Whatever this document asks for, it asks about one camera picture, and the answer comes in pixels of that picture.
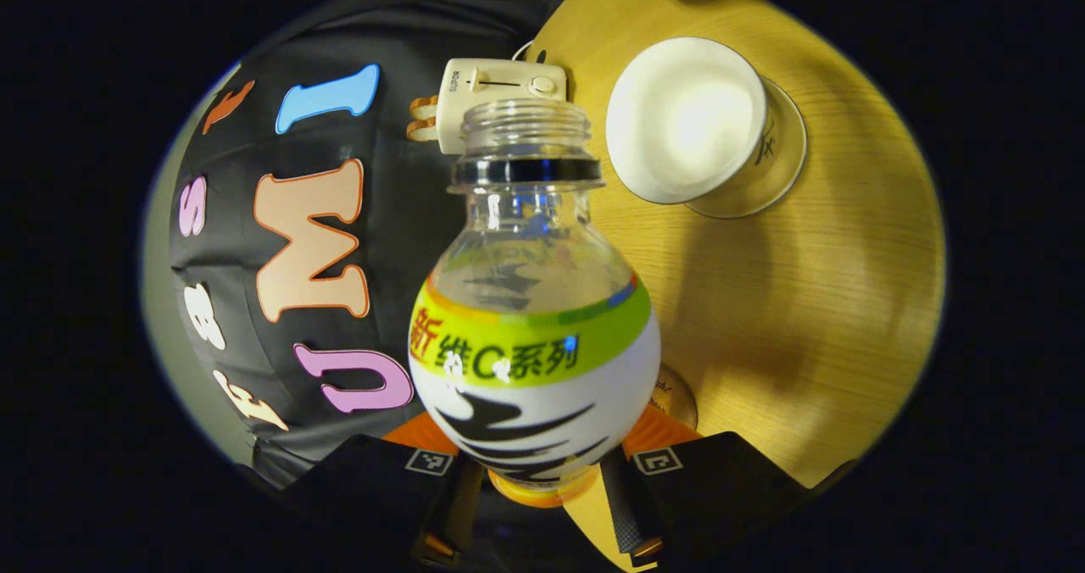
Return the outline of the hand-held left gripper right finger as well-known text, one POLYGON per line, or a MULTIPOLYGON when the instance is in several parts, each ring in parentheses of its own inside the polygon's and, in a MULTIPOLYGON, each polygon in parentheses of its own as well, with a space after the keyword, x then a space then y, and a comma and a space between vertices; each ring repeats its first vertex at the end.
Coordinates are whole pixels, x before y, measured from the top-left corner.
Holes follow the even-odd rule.
POLYGON ((631 565, 705 565, 837 484, 804 487, 735 431, 702 437, 648 406, 601 462, 620 553, 631 565))

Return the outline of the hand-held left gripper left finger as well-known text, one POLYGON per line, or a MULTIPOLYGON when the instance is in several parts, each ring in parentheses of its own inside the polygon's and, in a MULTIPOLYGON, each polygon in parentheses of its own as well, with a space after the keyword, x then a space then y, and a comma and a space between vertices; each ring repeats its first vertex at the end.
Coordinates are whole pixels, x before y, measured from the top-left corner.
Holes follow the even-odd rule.
POLYGON ((363 566, 457 568, 471 550, 483 469, 426 412, 384 437, 359 434, 284 499, 363 566))

